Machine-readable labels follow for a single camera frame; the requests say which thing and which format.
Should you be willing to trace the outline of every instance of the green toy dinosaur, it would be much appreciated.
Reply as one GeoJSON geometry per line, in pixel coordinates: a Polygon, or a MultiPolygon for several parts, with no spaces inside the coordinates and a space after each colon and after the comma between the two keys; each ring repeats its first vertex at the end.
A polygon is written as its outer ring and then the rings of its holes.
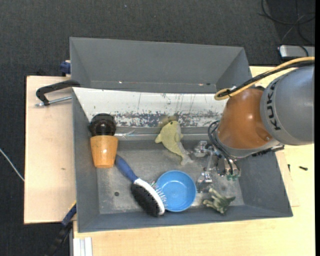
{"type": "Polygon", "coordinates": [[[225,214],[225,212],[228,209],[228,206],[230,203],[236,199],[235,196],[233,197],[225,197],[223,195],[220,195],[216,190],[214,190],[212,187],[209,189],[209,193],[211,195],[211,198],[213,201],[210,200],[204,200],[203,204],[207,207],[211,207],[218,211],[221,214],[225,214]]]}

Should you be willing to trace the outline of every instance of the gray carpet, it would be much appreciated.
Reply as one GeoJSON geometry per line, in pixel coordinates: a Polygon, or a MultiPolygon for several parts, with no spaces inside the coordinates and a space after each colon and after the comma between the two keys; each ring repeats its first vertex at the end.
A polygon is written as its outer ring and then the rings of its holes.
{"type": "MultiPolygon", "coordinates": [[[[315,0],[297,2],[301,15],[315,12],[315,0]]],[[[268,0],[265,7],[277,19],[297,20],[294,1],[268,0]]],[[[70,36],[240,46],[250,65],[277,65],[277,46],[292,27],[261,15],[257,0],[1,0],[0,10],[0,148],[22,174],[24,75],[41,69],[60,76],[70,36]]],[[[298,32],[292,29],[285,43],[314,44],[315,20],[301,26],[309,42],[298,32]]],[[[43,255],[59,224],[23,225],[24,183],[2,155],[0,178],[0,254],[43,255]]],[[[68,245],[57,255],[68,255],[68,245]]]]}

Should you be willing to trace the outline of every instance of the brush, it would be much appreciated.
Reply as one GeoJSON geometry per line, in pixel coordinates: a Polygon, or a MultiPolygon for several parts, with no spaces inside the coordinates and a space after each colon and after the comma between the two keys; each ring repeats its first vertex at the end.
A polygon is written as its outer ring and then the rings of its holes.
{"type": "Polygon", "coordinates": [[[157,217],[165,213],[166,197],[153,182],[151,185],[137,177],[127,162],[119,155],[115,157],[115,166],[131,182],[131,193],[135,201],[149,215],[157,217]]]}

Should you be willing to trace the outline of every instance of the plush toy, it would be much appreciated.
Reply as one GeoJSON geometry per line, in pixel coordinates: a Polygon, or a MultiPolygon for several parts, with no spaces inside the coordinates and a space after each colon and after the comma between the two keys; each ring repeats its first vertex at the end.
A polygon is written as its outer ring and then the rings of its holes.
{"type": "Polygon", "coordinates": [[[155,139],[155,143],[162,144],[171,152],[182,157],[181,165],[192,163],[193,161],[188,156],[188,151],[184,149],[181,143],[183,135],[181,134],[180,124],[177,121],[171,121],[166,124],[155,139]]]}

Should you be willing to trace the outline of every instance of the orange cup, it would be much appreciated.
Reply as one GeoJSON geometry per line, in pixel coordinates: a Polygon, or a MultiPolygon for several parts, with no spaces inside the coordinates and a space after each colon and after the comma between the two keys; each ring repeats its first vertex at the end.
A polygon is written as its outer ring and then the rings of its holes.
{"type": "Polygon", "coordinates": [[[90,138],[93,163],[96,168],[111,168],[115,164],[118,138],[97,135],[90,138]]]}

